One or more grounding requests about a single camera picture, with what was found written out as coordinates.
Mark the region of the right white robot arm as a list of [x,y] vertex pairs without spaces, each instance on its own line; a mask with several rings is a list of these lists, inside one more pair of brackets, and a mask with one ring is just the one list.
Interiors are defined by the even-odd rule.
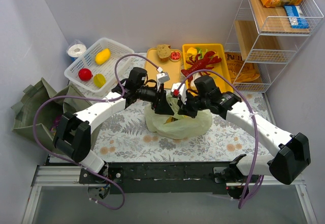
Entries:
[[302,134],[293,135],[254,114],[242,98],[227,91],[221,92],[208,75],[195,80],[197,94],[192,95],[182,83],[172,86],[171,94],[178,98],[179,114],[196,117],[199,111],[209,110],[249,133],[268,151],[269,155],[241,154],[215,177],[224,182],[240,181],[252,175],[273,176],[289,185],[311,163],[309,140]]

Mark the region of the purple candy bag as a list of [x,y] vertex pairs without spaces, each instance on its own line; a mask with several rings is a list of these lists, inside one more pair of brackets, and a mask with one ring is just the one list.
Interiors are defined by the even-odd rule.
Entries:
[[60,123],[60,120],[61,120],[61,115],[60,116],[57,116],[51,126],[51,129],[50,129],[50,132],[55,135],[56,134],[56,131],[57,131],[57,128],[59,126],[59,123]]

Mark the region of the white perforated plastic basket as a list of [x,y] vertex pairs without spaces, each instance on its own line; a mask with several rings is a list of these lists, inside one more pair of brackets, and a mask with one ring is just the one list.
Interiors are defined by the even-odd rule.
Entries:
[[[95,56],[104,49],[110,49],[111,57],[102,65],[95,63]],[[108,38],[101,38],[90,46],[80,57],[78,57],[68,68],[64,71],[64,75],[74,84],[96,94],[103,95],[116,82],[115,72],[118,77],[127,70],[131,65],[132,57],[124,58],[118,63],[117,68],[115,64],[124,55],[134,54],[134,50],[126,45],[120,44]],[[82,68],[90,69],[92,75],[103,74],[106,78],[106,84],[102,88],[95,86],[93,80],[81,81],[78,77],[78,72]]]

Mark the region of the pale yellow toy lemon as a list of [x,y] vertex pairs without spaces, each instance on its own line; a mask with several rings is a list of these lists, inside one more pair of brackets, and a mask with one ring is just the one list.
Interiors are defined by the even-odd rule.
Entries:
[[178,119],[175,118],[175,117],[169,117],[166,121],[165,121],[165,124],[167,123],[171,123],[171,122],[174,122],[174,121],[177,121]]

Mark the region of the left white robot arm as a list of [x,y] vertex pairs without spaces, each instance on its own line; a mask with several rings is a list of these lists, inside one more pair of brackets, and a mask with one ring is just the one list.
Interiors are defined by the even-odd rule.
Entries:
[[137,100],[151,103],[154,112],[161,115],[174,115],[167,102],[164,83],[169,75],[161,72],[156,75],[154,86],[148,86],[147,71],[135,67],[128,78],[114,87],[102,102],[75,114],[65,113],[60,120],[53,144],[71,160],[87,169],[99,173],[105,163],[91,150],[91,135],[105,120],[120,112]]

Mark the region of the olive green canvas bag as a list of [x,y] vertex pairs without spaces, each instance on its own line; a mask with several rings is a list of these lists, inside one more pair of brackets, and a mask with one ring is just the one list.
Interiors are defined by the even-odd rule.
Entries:
[[[73,84],[57,92],[44,78],[41,78],[35,85],[30,85],[23,92],[22,99],[11,107],[15,113],[12,131],[32,142],[35,141],[33,136],[34,117],[44,102],[61,95],[83,97],[82,92]],[[54,126],[54,121],[65,112],[74,114],[91,105],[90,101],[72,98],[57,99],[48,103],[41,110],[36,123],[37,137],[41,144],[51,152],[62,154],[53,146],[54,134],[51,129]]]

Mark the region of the light green plastic bag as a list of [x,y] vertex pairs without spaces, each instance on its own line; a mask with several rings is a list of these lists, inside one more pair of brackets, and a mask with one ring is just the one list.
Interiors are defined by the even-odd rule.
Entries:
[[[205,134],[212,125],[212,113],[209,110],[199,111],[195,118],[179,115],[177,99],[167,96],[167,102],[175,112],[173,116],[155,114],[150,105],[144,108],[144,116],[147,128],[150,132],[158,133],[161,136],[171,139],[184,139],[189,137],[198,137]],[[169,117],[175,117],[178,120],[165,124]]]

